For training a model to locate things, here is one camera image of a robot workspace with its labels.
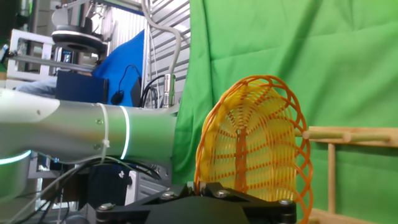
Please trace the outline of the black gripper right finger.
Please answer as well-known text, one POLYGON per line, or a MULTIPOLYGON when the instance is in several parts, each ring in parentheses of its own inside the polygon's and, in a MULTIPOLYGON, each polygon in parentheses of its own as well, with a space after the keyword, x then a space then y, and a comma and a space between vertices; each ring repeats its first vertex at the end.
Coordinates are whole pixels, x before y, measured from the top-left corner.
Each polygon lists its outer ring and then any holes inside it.
POLYGON ((202 197, 229 202, 242 208, 247 218, 257 218, 268 223, 296 223, 296 203, 288 198, 266 201, 237 190, 223 187, 219 182, 199 187, 202 197))

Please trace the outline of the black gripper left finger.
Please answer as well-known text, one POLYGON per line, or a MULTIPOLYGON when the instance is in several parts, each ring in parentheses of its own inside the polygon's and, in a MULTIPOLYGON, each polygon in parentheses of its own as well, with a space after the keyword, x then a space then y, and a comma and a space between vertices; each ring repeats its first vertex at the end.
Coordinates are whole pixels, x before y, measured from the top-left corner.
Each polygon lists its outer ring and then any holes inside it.
POLYGON ((102 204, 96 209, 96 223, 127 223, 144 221, 155 208, 175 200, 193 196, 195 184, 177 184, 129 205, 102 204))

